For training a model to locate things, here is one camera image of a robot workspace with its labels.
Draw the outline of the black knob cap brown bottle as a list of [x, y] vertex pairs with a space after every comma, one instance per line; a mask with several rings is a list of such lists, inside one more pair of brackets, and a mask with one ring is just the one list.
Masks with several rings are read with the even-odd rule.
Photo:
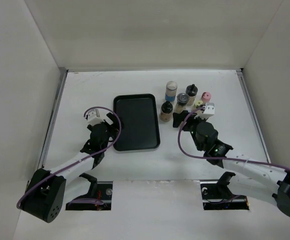
[[169, 101], [164, 102], [160, 110], [159, 115], [160, 120], [168, 122], [172, 117], [172, 113], [173, 113], [173, 105]]

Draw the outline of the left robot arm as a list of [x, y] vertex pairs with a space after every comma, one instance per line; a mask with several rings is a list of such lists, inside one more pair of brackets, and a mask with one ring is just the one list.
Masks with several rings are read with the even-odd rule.
[[66, 186], [76, 178], [84, 178], [88, 182], [81, 185], [79, 196], [69, 200], [69, 204], [76, 202], [103, 204], [101, 200], [93, 199], [97, 194], [97, 179], [87, 174], [87, 171], [101, 163], [107, 149], [112, 147], [120, 137], [123, 124], [119, 116], [111, 110], [106, 116], [112, 120], [112, 124], [105, 120], [93, 123], [91, 114], [95, 112], [97, 111], [91, 110], [84, 114], [88, 120], [87, 128], [90, 130], [90, 137], [79, 153], [58, 167], [36, 170], [24, 195], [16, 204], [17, 209], [46, 223], [54, 221], [62, 208]]

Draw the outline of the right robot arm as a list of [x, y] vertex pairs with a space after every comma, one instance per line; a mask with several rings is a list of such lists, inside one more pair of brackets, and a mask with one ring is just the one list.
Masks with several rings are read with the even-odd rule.
[[249, 196], [276, 206], [290, 217], [290, 167], [256, 161], [234, 152], [196, 111], [174, 113], [173, 127], [190, 133], [196, 149], [204, 153], [202, 160], [226, 170], [216, 184], [219, 196]]

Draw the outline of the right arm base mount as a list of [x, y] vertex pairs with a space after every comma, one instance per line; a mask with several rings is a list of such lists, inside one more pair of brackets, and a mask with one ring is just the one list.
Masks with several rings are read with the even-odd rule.
[[234, 195], [227, 187], [222, 188], [216, 180], [200, 181], [203, 209], [206, 211], [249, 210], [244, 195]]

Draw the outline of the yellow cap bottle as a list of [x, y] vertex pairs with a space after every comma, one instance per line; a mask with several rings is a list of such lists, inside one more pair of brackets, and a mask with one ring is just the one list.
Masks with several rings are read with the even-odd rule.
[[197, 108], [200, 108], [200, 107], [202, 107], [204, 104], [205, 104], [205, 103], [204, 103], [202, 100], [197, 100], [197, 101], [195, 101], [194, 104], [193, 104], [193, 109], [195, 110], [195, 109], [197, 109]]

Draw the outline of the blue label salt jar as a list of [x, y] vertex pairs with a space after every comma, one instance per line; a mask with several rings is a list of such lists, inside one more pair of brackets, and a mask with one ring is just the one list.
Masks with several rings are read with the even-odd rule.
[[178, 85], [175, 81], [169, 81], [166, 83], [166, 90], [165, 90], [165, 101], [169, 101], [173, 103], [176, 98]]

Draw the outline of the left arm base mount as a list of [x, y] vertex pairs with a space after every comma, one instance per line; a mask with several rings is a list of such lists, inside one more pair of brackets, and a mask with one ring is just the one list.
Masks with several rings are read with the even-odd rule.
[[112, 207], [113, 182], [101, 181], [86, 194], [72, 198], [65, 205], [66, 211], [110, 211]]

